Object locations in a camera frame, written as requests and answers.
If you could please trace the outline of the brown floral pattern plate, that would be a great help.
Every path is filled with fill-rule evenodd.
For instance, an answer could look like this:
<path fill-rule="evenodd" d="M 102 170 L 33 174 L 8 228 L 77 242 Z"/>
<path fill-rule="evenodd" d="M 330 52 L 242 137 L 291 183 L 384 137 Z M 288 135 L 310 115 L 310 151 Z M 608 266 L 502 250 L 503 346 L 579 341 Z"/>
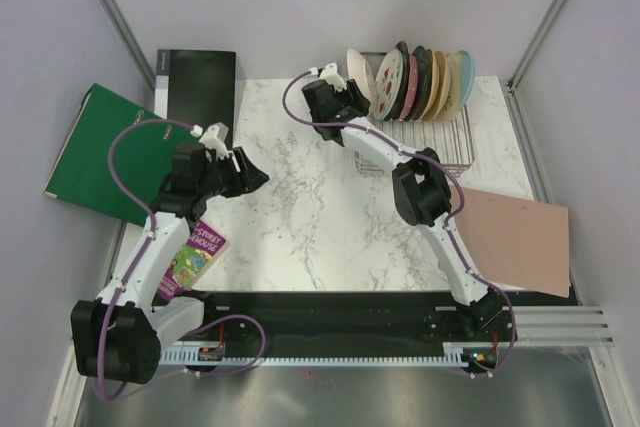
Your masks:
<path fill-rule="evenodd" d="M 349 78 L 356 82 L 363 96 L 373 107 L 377 102 L 377 91 L 368 60 L 353 48 L 347 50 L 346 60 Z"/>

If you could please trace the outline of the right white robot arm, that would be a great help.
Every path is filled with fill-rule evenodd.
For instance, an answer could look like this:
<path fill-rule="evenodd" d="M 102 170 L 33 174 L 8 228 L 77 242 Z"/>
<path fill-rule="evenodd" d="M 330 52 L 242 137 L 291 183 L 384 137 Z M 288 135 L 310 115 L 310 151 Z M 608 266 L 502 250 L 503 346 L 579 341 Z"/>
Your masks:
<path fill-rule="evenodd" d="M 391 175 L 394 205 L 405 223 L 418 228 L 443 269 L 467 339 L 483 339 L 500 315 L 499 294 L 479 273 L 455 222 L 465 205 L 457 180 L 430 149 L 417 151 L 376 128 L 364 113 L 368 101 L 352 80 L 338 90 L 318 79 L 302 88 L 308 122 L 326 141 L 362 155 Z"/>

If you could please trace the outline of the white strawberry pattern plate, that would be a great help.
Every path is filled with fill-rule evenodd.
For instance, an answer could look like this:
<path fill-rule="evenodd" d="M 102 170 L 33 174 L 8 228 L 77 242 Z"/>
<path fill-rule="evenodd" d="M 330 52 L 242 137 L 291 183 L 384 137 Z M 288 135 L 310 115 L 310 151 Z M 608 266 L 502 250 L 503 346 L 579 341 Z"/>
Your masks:
<path fill-rule="evenodd" d="M 382 59 L 375 78 L 377 104 L 372 108 L 375 120 L 385 120 L 396 111 L 404 74 L 404 57 L 400 49 L 390 50 Z"/>

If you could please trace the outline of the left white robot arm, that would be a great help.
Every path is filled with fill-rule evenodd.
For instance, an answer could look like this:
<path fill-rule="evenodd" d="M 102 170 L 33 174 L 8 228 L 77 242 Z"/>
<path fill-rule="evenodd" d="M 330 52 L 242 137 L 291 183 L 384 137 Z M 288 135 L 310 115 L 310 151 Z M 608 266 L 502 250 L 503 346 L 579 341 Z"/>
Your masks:
<path fill-rule="evenodd" d="M 71 312 L 72 339 L 80 374 L 107 381 L 145 384 L 162 354 L 187 335 L 208 340 L 219 316 L 196 298 L 178 296 L 153 306 L 171 261 L 186 244 L 207 202 L 260 189 L 269 176 L 236 147 L 219 157 L 201 143 L 175 148 L 171 170 L 149 205 L 148 217 L 126 271 L 115 276 L 93 301 L 80 300 Z"/>

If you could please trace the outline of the black rimmed beige plate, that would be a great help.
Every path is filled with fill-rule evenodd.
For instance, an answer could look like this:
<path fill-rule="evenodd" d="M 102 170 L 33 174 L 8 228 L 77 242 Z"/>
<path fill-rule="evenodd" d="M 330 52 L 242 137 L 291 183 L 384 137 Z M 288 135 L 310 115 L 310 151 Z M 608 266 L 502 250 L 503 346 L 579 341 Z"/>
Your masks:
<path fill-rule="evenodd" d="M 393 109 L 391 111 L 392 120 L 398 120 L 400 117 L 400 113 L 404 108 L 405 98 L 406 98 L 408 85 L 409 85 L 409 75 L 411 72 L 410 53 L 408 50 L 407 43 L 404 40 L 401 40 L 396 44 L 396 48 L 399 50 L 401 54 L 402 73 L 399 77 L 397 96 L 393 105 Z"/>

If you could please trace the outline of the wire dish rack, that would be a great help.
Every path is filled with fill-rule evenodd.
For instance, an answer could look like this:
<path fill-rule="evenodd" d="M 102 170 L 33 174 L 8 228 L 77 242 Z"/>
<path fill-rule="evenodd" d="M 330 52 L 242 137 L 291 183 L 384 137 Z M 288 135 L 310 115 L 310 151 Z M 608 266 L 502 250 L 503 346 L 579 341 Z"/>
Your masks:
<path fill-rule="evenodd" d="M 430 108 L 435 100 L 439 81 L 439 73 L 434 58 L 434 83 Z M 434 149 L 441 162 L 458 176 L 468 170 L 475 161 L 475 150 L 467 111 L 467 102 L 462 110 L 450 121 L 428 121 L 427 112 L 420 120 L 412 121 L 409 118 L 402 120 L 373 120 L 372 123 L 393 140 L 416 150 L 426 147 Z"/>

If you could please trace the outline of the pink polka dot plate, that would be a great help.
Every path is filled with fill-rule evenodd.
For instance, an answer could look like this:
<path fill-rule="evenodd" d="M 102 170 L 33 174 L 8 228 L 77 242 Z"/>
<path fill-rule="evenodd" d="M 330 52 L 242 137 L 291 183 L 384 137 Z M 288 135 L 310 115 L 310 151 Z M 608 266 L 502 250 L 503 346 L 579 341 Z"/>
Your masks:
<path fill-rule="evenodd" d="M 419 80 L 418 62 L 416 57 L 413 54 L 409 56 L 409 67 L 410 67 L 410 71 L 409 71 L 409 77 L 408 77 L 407 92 L 405 96 L 403 109 L 399 117 L 399 119 L 402 121 L 405 121 L 409 118 L 410 112 L 412 110 L 412 107 L 415 101 L 417 85 Z"/>

